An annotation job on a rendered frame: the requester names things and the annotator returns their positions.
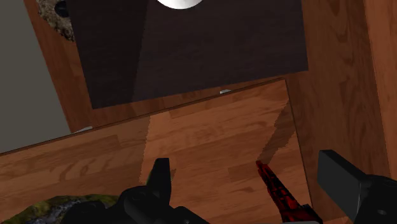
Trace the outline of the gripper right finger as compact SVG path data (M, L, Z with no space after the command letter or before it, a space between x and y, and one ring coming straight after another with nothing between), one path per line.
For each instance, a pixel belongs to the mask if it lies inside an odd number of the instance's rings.
M366 174L333 150L321 150L317 182L354 224L397 224L397 180Z

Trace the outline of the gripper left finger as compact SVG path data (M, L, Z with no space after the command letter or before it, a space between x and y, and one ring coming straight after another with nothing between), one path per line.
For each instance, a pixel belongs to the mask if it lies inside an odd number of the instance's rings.
M75 204L62 224L209 224L183 206L171 207L171 189L169 159L158 158L146 185L126 189L109 208L99 200Z

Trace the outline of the red black patterned pen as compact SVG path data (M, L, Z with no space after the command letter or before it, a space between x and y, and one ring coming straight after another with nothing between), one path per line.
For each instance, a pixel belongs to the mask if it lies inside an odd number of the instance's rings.
M279 210L283 224L323 224L313 208L308 204L301 205L267 164L258 160L256 166Z

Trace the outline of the brown wooden chest of drawers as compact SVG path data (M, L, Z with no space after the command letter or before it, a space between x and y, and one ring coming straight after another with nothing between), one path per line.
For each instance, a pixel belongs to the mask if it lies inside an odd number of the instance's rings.
M171 204L212 224L280 222L257 160L310 202L280 80L1 155L0 221L57 195L118 195L144 184L160 157L171 164Z

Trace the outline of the green grey mossy object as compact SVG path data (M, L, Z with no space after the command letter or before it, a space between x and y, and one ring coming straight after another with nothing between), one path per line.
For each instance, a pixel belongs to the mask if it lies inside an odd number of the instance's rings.
M67 211L75 204L101 201L105 208L116 204L117 195L90 194L82 196L63 195L37 202L21 213L0 221L0 224L60 224Z

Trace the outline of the brown speckled rough object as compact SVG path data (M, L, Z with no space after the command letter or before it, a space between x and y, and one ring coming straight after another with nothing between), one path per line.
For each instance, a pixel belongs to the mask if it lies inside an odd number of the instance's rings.
M75 42L66 0L36 0L38 14L66 40Z

